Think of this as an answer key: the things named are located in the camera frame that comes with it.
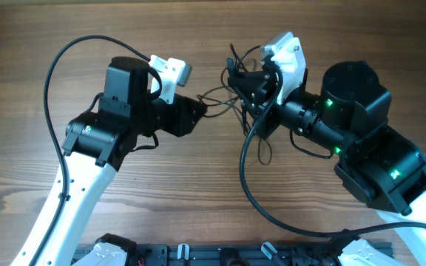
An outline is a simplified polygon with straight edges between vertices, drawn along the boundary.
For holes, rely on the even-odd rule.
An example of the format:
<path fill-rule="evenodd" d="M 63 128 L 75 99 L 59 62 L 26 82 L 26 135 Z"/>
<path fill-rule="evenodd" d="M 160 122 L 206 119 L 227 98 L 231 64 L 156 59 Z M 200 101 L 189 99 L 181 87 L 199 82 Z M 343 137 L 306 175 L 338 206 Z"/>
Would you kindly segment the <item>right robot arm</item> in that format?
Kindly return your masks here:
<path fill-rule="evenodd" d="M 228 84 L 253 120 L 251 137 L 288 129 L 338 156 L 334 167 L 345 189 L 376 210 L 383 229 L 394 229 L 426 265 L 426 157 L 388 123 L 390 92 L 364 61 L 345 61 L 324 74 L 318 95 L 301 77 L 280 99 L 286 74 L 267 60 L 257 72 L 228 62 Z"/>

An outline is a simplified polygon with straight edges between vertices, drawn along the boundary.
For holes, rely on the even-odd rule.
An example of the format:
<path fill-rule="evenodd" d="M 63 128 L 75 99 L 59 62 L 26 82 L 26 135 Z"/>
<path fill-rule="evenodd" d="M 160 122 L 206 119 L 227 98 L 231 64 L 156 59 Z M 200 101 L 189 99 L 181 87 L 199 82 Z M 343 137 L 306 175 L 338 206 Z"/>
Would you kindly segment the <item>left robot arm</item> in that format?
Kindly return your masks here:
<path fill-rule="evenodd" d="M 115 57 L 104 91 L 87 111 L 69 122 L 53 187 L 14 265 L 69 265 L 90 215 L 125 156 L 141 150 L 138 136 L 157 130 L 176 137 L 193 131 L 206 106 L 176 94 L 192 68 L 156 55 L 148 62 Z"/>

